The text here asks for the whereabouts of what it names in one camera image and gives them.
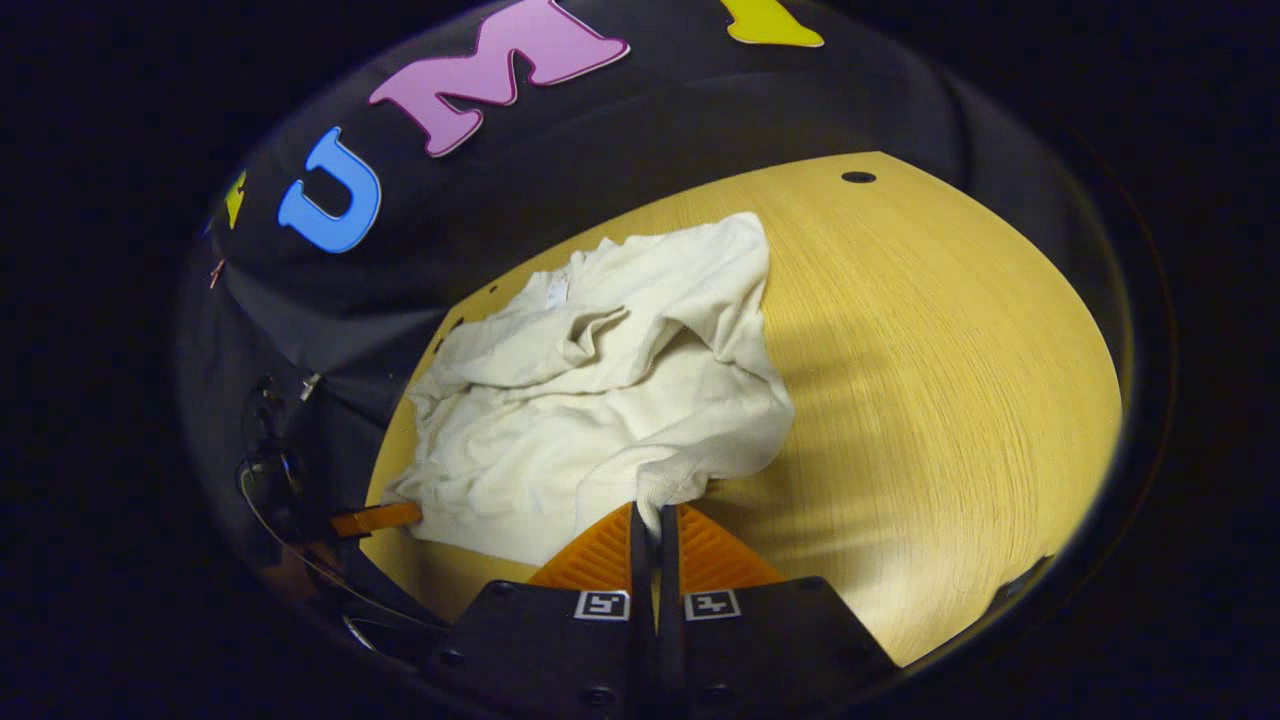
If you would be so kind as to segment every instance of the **letter m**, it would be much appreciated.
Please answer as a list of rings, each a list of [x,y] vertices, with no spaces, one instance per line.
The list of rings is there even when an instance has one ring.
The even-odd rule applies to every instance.
[[[553,0],[521,0],[480,23],[474,55],[411,63],[380,85],[369,104],[398,105],[426,132],[426,154],[439,158],[466,142],[484,120],[479,110],[458,111],[443,96],[511,105],[516,53],[534,67],[529,82],[545,86],[608,65],[627,51],[626,41],[600,37]]]

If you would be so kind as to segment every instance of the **wooden table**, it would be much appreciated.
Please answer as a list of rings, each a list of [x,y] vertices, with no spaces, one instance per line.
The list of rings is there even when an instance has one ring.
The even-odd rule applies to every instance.
[[[841,179],[850,170],[877,179]],[[444,319],[417,373],[460,319],[497,311],[530,273],[575,250],[742,210],[760,217],[769,238],[765,340],[796,420],[772,465],[714,480],[695,506],[783,575],[826,577],[890,656],[910,662],[1068,542],[1103,480],[1121,415],[1110,355],[1071,286],[961,192],[881,152],[696,187],[479,288]],[[415,442],[402,400],[370,503]],[[447,619],[485,582],[535,570],[403,529],[361,548]]]

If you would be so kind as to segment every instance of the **white cloth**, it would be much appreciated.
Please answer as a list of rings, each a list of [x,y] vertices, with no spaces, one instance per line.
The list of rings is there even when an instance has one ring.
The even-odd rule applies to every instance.
[[[623,502],[658,509],[777,455],[795,407],[764,348],[759,218],[608,238],[458,325],[407,392],[419,442],[387,501],[411,532],[541,565]]]

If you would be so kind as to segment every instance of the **wire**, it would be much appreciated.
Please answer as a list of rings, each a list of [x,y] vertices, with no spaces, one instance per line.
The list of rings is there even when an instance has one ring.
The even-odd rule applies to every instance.
[[[311,568],[316,573],[320,573],[321,575],[324,575],[330,583],[338,585],[339,588],[349,592],[351,594],[356,596],[357,598],[367,602],[369,605],[372,605],[374,607],[378,607],[379,610],[381,610],[384,612],[388,612],[390,615],[396,615],[397,618],[408,620],[410,623],[413,623],[415,625],[421,625],[424,628],[431,628],[431,629],[435,629],[435,630],[448,630],[448,628],[445,628],[444,625],[435,625],[435,624],[431,624],[431,623],[424,623],[424,621],[419,620],[417,618],[412,618],[412,616],[406,615],[406,614],[403,614],[403,612],[401,612],[398,610],[392,610],[390,607],[387,607],[385,605],[383,605],[383,603],[380,603],[380,602],[378,602],[378,601],[375,601],[375,600],[372,600],[370,597],[366,597],[366,596],[361,594],[358,591],[356,591],[356,588],[352,588],[346,582],[343,582],[343,579],[339,575],[337,575],[337,573],[332,573],[330,570],[326,570],[326,569],[321,568],[320,565],[312,562],[311,560],[307,560],[301,552],[298,552],[297,550],[294,550],[294,547],[292,544],[284,542],[280,538],[280,536],[278,536],[275,533],[275,530],[271,528],[271,525],[269,525],[266,523],[266,519],[262,518],[262,514],[257,511],[257,506],[253,505],[253,501],[250,500],[250,497],[248,497],[248,492],[244,489],[244,475],[246,474],[251,475],[253,478],[255,483],[257,482],[257,474],[253,471],[253,465],[250,464],[250,461],[248,461],[247,457],[244,459],[244,471],[242,471],[239,474],[239,482],[237,483],[237,486],[239,487],[239,491],[241,491],[241,497],[244,498],[244,502],[248,505],[248,509],[253,512],[253,516],[257,518],[257,521],[262,525],[262,529],[265,529],[268,533],[270,533],[271,537],[275,538],[275,542],[280,543],[280,547],[283,547],[284,550],[288,550],[294,557],[297,557],[298,560],[301,560],[302,562],[305,562],[308,568]]]

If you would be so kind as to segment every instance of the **blue letter u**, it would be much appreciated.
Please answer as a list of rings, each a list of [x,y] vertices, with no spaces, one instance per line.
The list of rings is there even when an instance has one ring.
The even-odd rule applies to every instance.
[[[276,220],[291,227],[316,247],[326,252],[346,252],[360,243],[369,228],[374,227],[378,208],[383,201],[383,188],[378,176],[355,152],[338,142],[342,128],[324,133],[307,155],[307,169],[324,168],[326,173],[347,186],[351,205],[340,218],[321,210],[302,193],[302,181],[294,181],[280,201]]]

